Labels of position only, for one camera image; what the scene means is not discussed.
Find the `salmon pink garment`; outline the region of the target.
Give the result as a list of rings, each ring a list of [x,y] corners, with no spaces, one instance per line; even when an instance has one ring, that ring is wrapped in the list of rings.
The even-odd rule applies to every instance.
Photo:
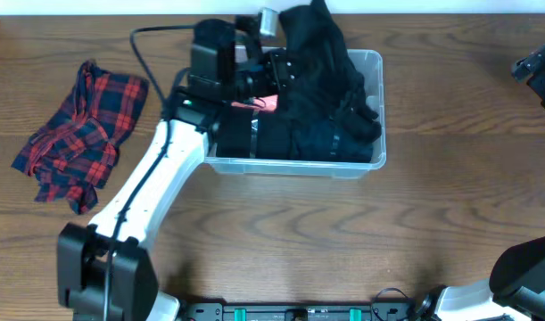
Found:
[[[273,112],[277,108],[278,95],[252,97],[242,101],[234,101],[232,107],[253,109],[256,111]]]

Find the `black garment with grey stripe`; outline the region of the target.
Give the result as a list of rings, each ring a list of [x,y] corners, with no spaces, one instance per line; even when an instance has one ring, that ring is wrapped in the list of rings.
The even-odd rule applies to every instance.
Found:
[[[231,109],[220,122],[215,143],[220,158],[296,160],[300,156],[292,123],[271,112]]]

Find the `dark navy garment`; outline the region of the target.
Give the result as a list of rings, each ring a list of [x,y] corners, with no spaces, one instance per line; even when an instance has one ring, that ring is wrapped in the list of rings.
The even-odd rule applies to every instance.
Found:
[[[369,163],[372,144],[360,144],[332,120],[292,131],[290,158],[296,161]]]

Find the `red navy plaid shirt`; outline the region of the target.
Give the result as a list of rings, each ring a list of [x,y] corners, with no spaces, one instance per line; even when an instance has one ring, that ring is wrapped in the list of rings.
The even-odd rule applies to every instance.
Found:
[[[149,82],[83,62],[71,92],[12,163],[38,181],[36,202],[64,199],[78,215],[97,203],[145,107]]]

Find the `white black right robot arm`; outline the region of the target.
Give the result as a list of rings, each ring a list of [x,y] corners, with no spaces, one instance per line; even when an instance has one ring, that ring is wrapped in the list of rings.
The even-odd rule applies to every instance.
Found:
[[[545,45],[517,61],[511,75],[545,109]],[[428,293],[410,319],[545,320],[545,236],[504,251],[487,280]]]

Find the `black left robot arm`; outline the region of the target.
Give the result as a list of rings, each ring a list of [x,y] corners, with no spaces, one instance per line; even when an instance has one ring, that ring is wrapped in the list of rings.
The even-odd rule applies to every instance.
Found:
[[[289,82],[285,54],[264,53],[278,14],[265,8],[233,21],[195,23],[190,64],[162,95],[161,120],[144,157],[114,199],[57,242],[58,299],[77,320],[175,320],[180,302],[163,292],[150,258],[186,180],[205,161],[234,107],[261,107]]]

